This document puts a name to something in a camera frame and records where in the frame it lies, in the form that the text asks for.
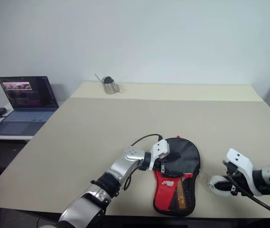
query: beige tabletop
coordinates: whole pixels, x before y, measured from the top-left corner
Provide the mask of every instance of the beige tabletop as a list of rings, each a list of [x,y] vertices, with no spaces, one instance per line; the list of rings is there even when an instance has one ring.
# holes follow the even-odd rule
[[[196,180],[195,218],[270,218],[246,197],[221,198],[206,187],[224,175],[229,148],[257,169],[270,165],[270,107],[248,85],[123,84],[105,95],[97,83],[83,83],[51,116],[0,176],[0,207],[63,212],[90,180],[136,139],[150,133],[180,135],[201,156]],[[138,147],[149,150],[156,138]],[[113,199],[108,215],[163,216],[153,209],[155,180],[137,171],[127,191]],[[270,204],[270,196],[259,197]]]

